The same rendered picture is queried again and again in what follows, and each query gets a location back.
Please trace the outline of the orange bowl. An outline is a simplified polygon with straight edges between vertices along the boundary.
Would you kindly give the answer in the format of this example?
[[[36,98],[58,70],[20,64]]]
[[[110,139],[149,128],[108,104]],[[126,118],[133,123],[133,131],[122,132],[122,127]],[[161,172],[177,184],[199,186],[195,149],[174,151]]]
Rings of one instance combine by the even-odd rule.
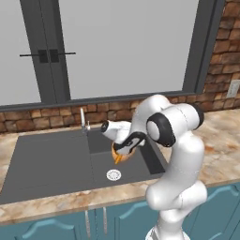
[[[130,154],[122,155],[123,157],[122,157],[121,162],[126,161],[129,158],[131,158],[134,155],[135,151],[136,151],[136,149],[133,149]],[[114,149],[112,149],[112,158],[113,158],[113,160],[115,160],[117,155],[120,155],[120,154],[117,154],[116,151]]]

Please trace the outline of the white round sink drain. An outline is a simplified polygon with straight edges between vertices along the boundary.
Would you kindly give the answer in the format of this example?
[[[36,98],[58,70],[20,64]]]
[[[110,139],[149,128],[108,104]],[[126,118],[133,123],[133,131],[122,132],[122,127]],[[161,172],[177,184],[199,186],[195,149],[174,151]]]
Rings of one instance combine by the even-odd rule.
[[[118,181],[121,178],[122,174],[119,170],[111,169],[106,173],[106,177],[110,181]]]

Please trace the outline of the silver tap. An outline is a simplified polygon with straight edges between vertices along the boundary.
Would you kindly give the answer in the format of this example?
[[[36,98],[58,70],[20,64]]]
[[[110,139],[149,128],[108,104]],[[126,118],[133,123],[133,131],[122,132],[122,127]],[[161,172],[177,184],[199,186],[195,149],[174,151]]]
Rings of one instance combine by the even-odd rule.
[[[90,122],[85,120],[83,108],[80,108],[80,113],[81,113],[82,132],[83,133],[88,133],[90,131],[90,129],[91,129]]]

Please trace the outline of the white wall outlet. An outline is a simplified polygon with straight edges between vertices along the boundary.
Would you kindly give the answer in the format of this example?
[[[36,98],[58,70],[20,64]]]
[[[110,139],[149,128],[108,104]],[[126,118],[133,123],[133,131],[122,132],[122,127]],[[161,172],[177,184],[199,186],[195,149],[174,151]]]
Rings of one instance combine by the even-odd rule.
[[[227,98],[235,98],[240,87],[240,80],[232,80],[228,89]]]

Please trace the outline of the teal cupboard door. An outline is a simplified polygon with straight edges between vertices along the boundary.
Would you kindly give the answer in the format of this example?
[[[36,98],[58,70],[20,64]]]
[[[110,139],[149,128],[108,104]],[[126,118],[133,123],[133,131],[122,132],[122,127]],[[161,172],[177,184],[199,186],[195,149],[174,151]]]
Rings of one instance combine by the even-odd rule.
[[[209,187],[207,201],[185,219],[190,240],[238,240],[232,237],[240,222],[240,183]]]
[[[96,240],[95,231],[87,232],[85,213],[26,221],[0,226],[0,240]]]
[[[107,206],[106,235],[102,208],[96,210],[97,240],[145,240],[158,221],[158,211],[152,210],[146,201]]]

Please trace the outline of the dark grey sink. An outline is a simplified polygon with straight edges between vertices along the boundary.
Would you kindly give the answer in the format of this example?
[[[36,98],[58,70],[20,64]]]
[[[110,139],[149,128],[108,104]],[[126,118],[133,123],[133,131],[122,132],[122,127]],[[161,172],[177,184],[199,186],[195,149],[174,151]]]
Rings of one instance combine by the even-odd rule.
[[[167,161],[155,142],[147,139],[125,162],[114,164],[112,141],[99,128],[21,136],[13,151],[0,192],[0,204],[106,188],[159,178]],[[122,174],[118,181],[108,170]]]

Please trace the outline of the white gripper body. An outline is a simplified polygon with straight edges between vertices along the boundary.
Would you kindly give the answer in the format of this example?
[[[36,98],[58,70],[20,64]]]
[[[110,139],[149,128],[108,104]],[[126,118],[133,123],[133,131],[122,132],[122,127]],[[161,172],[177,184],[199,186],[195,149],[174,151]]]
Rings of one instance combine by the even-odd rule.
[[[135,147],[133,146],[123,146],[122,144],[114,143],[113,150],[118,155],[130,155],[135,151]]]

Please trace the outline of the grey framed window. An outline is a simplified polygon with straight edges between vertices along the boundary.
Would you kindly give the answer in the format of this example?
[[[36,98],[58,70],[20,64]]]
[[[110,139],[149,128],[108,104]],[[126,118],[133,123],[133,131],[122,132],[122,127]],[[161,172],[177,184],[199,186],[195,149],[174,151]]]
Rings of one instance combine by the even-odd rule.
[[[0,0],[0,112],[203,92],[225,0]],[[66,55],[50,60],[50,49]],[[48,63],[38,56],[46,50]]]

